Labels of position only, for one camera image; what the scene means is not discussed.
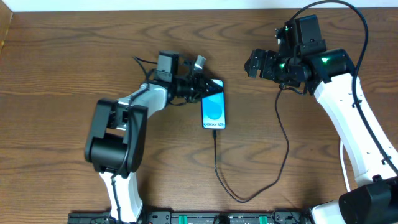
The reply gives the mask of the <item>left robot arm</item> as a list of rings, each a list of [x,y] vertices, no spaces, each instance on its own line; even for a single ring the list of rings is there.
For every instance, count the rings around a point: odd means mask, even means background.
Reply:
[[[155,68],[142,69],[144,81],[137,91],[117,100],[97,101],[84,157],[105,182],[111,202],[109,223],[143,221],[136,172],[144,154],[148,119],[174,98],[196,103],[223,91],[203,73],[205,62],[201,55],[190,60],[161,50]]]

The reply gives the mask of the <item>blue Galaxy smartphone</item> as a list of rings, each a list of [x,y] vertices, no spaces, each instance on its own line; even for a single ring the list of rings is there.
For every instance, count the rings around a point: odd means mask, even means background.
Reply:
[[[224,92],[207,96],[201,100],[202,126],[204,129],[225,129],[226,110]]]

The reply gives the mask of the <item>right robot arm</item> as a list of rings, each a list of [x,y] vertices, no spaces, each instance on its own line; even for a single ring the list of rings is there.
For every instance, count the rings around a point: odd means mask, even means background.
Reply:
[[[312,207],[312,223],[395,223],[397,151],[373,114],[343,49],[329,50],[317,16],[277,29],[278,51],[255,49],[244,69],[280,86],[304,87],[333,122],[353,168],[357,188]]]

